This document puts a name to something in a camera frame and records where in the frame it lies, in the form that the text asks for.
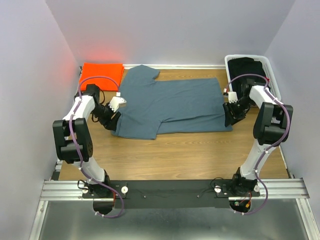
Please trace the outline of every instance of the metal frame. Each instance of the metal frame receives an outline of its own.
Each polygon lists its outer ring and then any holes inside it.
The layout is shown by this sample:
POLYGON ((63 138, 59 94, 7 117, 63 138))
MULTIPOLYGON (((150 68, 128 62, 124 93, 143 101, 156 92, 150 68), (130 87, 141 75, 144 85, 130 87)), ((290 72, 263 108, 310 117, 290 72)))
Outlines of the metal frame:
MULTIPOLYGON (((310 197, 304 180, 302 178, 264 179, 263 182, 268 188, 269 199, 296 199, 308 238, 319 240, 320 233, 310 208, 308 200, 310 197)), ((266 197, 266 191, 262 184, 258 183, 258 186, 260 187, 260 196, 252 199, 264 199, 266 197)), ((77 187, 77 181, 45 181, 29 239, 39 239, 50 201, 113 201, 112 198, 86 199, 82 198, 82 194, 82 190, 77 187)), ((229 197, 229 200, 237 199, 236 197, 229 197)))

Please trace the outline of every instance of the metal floor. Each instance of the metal floor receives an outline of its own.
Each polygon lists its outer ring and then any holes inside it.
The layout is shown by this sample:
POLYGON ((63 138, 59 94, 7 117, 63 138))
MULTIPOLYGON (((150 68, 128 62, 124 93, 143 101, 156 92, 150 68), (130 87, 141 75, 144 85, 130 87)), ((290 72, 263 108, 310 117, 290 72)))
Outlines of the metal floor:
MULTIPOLYGON (((262 200, 252 200, 257 207, 262 200)), ((223 208, 127 209, 95 216, 90 201, 51 201, 41 240, 307 240, 295 199, 270 199, 258 213, 223 208)))

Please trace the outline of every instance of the baseboard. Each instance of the baseboard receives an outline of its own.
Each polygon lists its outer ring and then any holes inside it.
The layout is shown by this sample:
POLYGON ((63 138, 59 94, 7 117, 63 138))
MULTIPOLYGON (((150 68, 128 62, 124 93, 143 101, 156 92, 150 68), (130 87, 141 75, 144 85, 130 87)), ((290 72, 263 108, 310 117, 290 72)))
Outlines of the baseboard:
MULTIPOLYGON (((124 64, 124 69, 132 69, 141 64, 124 64)), ((153 69, 226 69, 224 64, 191 65, 191 64, 144 64, 153 69)))

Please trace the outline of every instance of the white plastic bin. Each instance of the white plastic bin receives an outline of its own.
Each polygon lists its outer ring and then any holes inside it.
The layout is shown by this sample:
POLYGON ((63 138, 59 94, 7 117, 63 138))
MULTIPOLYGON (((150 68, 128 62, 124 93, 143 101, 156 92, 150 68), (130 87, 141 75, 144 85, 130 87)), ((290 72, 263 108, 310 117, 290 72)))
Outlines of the white plastic bin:
POLYGON ((278 88, 278 84, 274 75, 274 71, 272 71, 272 67, 271 64, 269 62, 269 59, 266 58, 265 56, 259 56, 259 55, 245 55, 245 54, 234 54, 234 55, 227 55, 224 58, 224 62, 225 62, 225 69, 226 69, 226 75, 228 77, 228 82, 231 81, 230 79, 230 73, 229 73, 229 67, 228 67, 228 61, 232 60, 232 59, 239 59, 239 58, 252 58, 255 61, 260 61, 262 63, 262 68, 265 72, 265 75, 268 79, 270 79, 269 81, 269 86, 270 86, 270 92, 276 97, 278 98, 279 101, 281 101, 281 95, 279 92, 279 88, 278 88))

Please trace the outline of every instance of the white knob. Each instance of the white knob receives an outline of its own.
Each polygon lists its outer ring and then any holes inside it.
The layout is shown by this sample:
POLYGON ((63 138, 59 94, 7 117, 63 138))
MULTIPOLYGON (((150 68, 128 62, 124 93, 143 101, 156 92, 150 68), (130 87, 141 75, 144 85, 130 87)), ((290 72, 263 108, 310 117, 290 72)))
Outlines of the white knob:
POLYGON ((214 191, 216 192, 216 193, 221 193, 221 187, 220 186, 215 186, 214 187, 214 191))
POLYGON ((123 194, 126 194, 126 193, 128 192, 128 188, 127 188, 126 186, 123 186, 123 187, 121 188, 121 192, 122 192, 123 194))
POLYGON ((255 185, 254 186, 254 189, 253 189, 256 193, 258 193, 260 191, 260 187, 258 185, 255 185))

